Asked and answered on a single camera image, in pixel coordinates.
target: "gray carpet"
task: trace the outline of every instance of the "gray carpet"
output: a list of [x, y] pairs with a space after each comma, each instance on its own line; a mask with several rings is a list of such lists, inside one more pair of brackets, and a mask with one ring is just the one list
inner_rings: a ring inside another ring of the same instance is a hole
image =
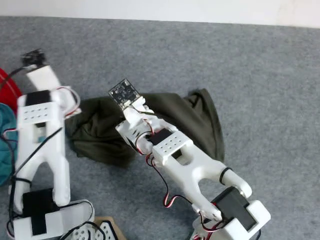
[[[105, 96], [128, 78], [140, 92], [185, 96], [207, 88], [216, 104], [226, 164], [248, 181], [272, 220], [261, 240], [320, 235], [320, 30], [294, 27], [65, 18], [0, 18], [0, 67], [22, 53], [46, 51], [61, 82], [83, 99]], [[14, 78], [26, 93], [23, 75]], [[114, 216], [129, 240], [184, 240], [196, 215], [177, 200], [162, 206], [165, 186], [144, 159], [128, 169], [77, 158], [68, 147], [73, 199]], [[36, 189], [52, 185], [42, 166]], [[169, 180], [172, 193], [179, 189]], [[200, 183], [213, 198], [223, 188]], [[8, 219], [0, 187], [0, 226]], [[6, 239], [5, 229], [0, 239]]]

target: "white wall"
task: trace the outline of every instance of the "white wall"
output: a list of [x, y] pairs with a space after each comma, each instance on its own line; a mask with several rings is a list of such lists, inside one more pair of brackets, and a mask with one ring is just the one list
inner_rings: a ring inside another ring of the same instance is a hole
[[320, 0], [0, 0], [0, 15], [320, 28]]

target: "cable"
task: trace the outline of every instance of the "cable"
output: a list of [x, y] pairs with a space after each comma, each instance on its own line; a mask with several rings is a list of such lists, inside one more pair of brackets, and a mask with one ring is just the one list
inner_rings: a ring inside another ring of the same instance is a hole
[[6, 78], [0, 83], [0, 91], [2, 90], [2, 88], [4, 87], [4, 85], [14, 76], [16, 75], [18, 72], [20, 72], [22, 69], [24, 69], [23, 67], [19, 67], [15, 70], [13, 70], [12, 72], [10, 72], [8, 74], [8, 76], [6, 76]]
[[6, 222], [6, 234], [8, 235], [9, 238], [15, 239], [15, 235], [12, 234], [12, 232], [9, 230], [9, 223], [10, 220]]
[[[11, 144], [7, 141], [7, 139], [0, 135], [0, 139], [7, 144], [8, 148], [9, 148], [9, 151], [10, 151], [10, 155], [11, 155], [11, 175], [14, 174], [15, 172], [15, 153], [14, 153], [14, 150], [11, 146]], [[10, 190], [10, 196], [9, 196], [9, 206], [8, 206], [8, 212], [9, 212], [9, 221], [8, 221], [8, 225], [10, 224], [11, 228], [13, 229], [14, 228], [14, 224], [13, 224], [13, 213], [14, 213], [14, 209], [13, 209], [13, 202], [14, 202], [14, 191], [16, 189], [16, 181], [13, 181], [12, 182], [12, 185], [11, 185], [11, 190]], [[11, 234], [11, 236], [14, 236], [9, 228], [7, 227], [7, 231]]]
[[151, 131], [151, 134], [152, 134], [152, 135], [155, 135], [155, 131], [154, 131], [154, 129], [152, 128], [150, 122], [148, 122], [147, 119], [143, 119], [143, 120], [146, 122], [146, 124], [148, 124], [148, 126], [149, 126], [149, 128], [150, 128], [150, 131]]
[[136, 110], [138, 113], [140, 114], [146, 114], [146, 115], [152, 115], [152, 116], [157, 116], [155, 113], [153, 112], [148, 112], [148, 111], [139, 111], [138, 109], [136, 109], [134, 106], [129, 105], [130, 108], [133, 108], [134, 110]]
[[91, 214], [90, 214], [90, 217], [88, 219], [88, 221], [89, 221], [91, 219], [92, 215], [94, 214], [94, 207], [92, 206], [91, 202], [89, 202], [89, 201], [80, 201], [80, 202], [70, 203], [68, 205], [59, 207], [59, 209], [64, 209], [64, 208], [67, 208], [67, 207], [71, 207], [71, 206], [78, 205], [78, 204], [83, 204], [83, 203], [87, 203], [91, 207]]
[[71, 94], [73, 94], [75, 96], [76, 103], [75, 103], [74, 107], [72, 108], [72, 110], [70, 110], [68, 113], [66, 113], [64, 115], [65, 117], [70, 116], [71, 114], [73, 114], [79, 108], [80, 102], [81, 102], [80, 96], [75, 90], [71, 89], [70, 87], [60, 86], [60, 87], [56, 88], [56, 90], [59, 90], [59, 89], [66, 89], [69, 92], [71, 92]]
[[258, 235], [256, 236], [255, 240], [259, 240], [262, 234], [262, 230], [259, 229]]
[[139, 136], [137, 136], [137, 138], [135, 139], [135, 142], [134, 142], [134, 146], [136, 148], [136, 150], [141, 154], [141, 155], [146, 155], [148, 153], [144, 153], [140, 150], [140, 148], [137, 147], [137, 143], [138, 143], [138, 140], [139, 138], [144, 135], [144, 134], [147, 134], [147, 133], [151, 133], [151, 131], [144, 131], [143, 133], [141, 133]]
[[27, 159], [19, 166], [19, 168], [15, 171], [13, 174], [13, 177], [15, 177], [18, 172], [24, 167], [24, 165], [27, 164], [27, 162], [30, 161], [30, 159], [48, 142], [51, 138], [53, 138], [57, 133], [59, 133], [62, 130], [62, 127], [60, 127], [58, 130], [56, 130], [54, 133], [52, 133], [50, 136], [48, 136], [28, 157]]
[[204, 216], [202, 215], [201, 212], [199, 212], [199, 214], [200, 214], [200, 219], [201, 219], [200, 222], [201, 222], [202, 228], [203, 228], [203, 230], [205, 230], [206, 232], [208, 232], [208, 233], [214, 233], [214, 232], [219, 231], [220, 229], [223, 228], [223, 226], [217, 228], [220, 224], [222, 224], [222, 223], [224, 222], [223, 220], [220, 221], [220, 222], [218, 222], [218, 223], [217, 223], [216, 225], [214, 225], [212, 228], [207, 228], [207, 227], [205, 226], [205, 224], [204, 224]]
[[166, 194], [164, 195], [164, 198], [163, 198], [163, 206], [164, 206], [165, 208], [170, 208], [170, 207], [172, 206], [172, 204], [174, 203], [174, 201], [175, 201], [177, 198], [182, 198], [182, 199], [186, 200], [189, 204], [192, 205], [192, 202], [191, 202], [189, 199], [187, 199], [185, 196], [182, 196], [182, 195], [180, 195], [180, 194], [174, 195], [174, 196], [170, 199], [169, 203], [167, 203], [168, 197], [169, 197], [169, 193], [170, 193], [170, 192], [169, 192], [168, 184], [167, 184], [165, 178], [162, 176], [162, 174], [161, 174], [161, 173], [159, 172], [159, 170], [156, 168], [155, 163], [154, 163], [154, 159], [155, 159], [154, 157], [152, 157], [151, 163], [149, 163], [149, 158], [150, 158], [150, 156], [151, 156], [151, 153], [148, 154], [148, 155], [145, 157], [145, 162], [146, 162], [146, 164], [148, 164], [150, 167], [152, 167], [152, 168], [159, 174], [159, 176], [161, 177], [161, 179], [163, 180], [163, 182], [164, 182], [164, 184], [165, 184]]

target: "dark green cloth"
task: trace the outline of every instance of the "dark green cloth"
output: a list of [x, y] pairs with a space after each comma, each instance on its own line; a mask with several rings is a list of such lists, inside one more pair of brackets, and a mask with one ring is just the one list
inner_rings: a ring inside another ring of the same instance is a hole
[[[142, 94], [156, 115], [175, 125], [213, 159], [225, 156], [218, 114], [206, 89], [181, 98], [175, 93]], [[81, 102], [82, 113], [65, 121], [66, 135], [78, 157], [125, 167], [136, 152], [125, 143], [115, 127], [125, 118], [110, 97]]]

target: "white robotic arm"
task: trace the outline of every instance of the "white robotic arm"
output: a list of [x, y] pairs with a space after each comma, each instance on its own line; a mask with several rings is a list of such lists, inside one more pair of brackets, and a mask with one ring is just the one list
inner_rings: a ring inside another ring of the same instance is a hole
[[[44, 240], [59, 237], [70, 229], [93, 221], [95, 209], [87, 200], [70, 202], [69, 162], [65, 157], [65, 119], [77, 113], [80, 98], [68, 86], [61, 86], [41, 50], [22, 56], [27, 76], [37, 91], [17, 101], [18, 151], [12, 177], [9, 207], [19, 219], [10, 223], [15, 240]], [[30, 191], [38, 167], [48, 163], [53, 189]]]
[[[214, 234], [209, 228], [206, 229], [204, 218], [209, 220], [206, 225], [212, 227], [213, 223], [224, 220], [224, 213], [203, 196], [198, 185], [201, 179], [211, 179], [227, 187], [235, 187], [240, 195], [237, 198], [249, 198], [252, 194], [251, 187], [231, 168], [212, 159], [195, 146], [174, 125], [158, 118], [144, 105], [145, 99], [127, 79], [112, 88], [109, 94], [123, 110], [125, 121], [116, 126], [116, 130], [125, 142], [140, 154], [153, 156], [155, 166], [166, 171], [192, 203], [194, 211], [200, 214], [193, 224], [195, 235], [201, 238], [210, 235], [215, 240], [248, 240], [269, 221], [269, 212], [262, 203], [255, 201], [246, 206], [255, 220], [250, 229], [245, 229], [236, 217], [225, 224], [221, 231], [214, 231]], [[246, 234], [234, 234], [243, 230]]]

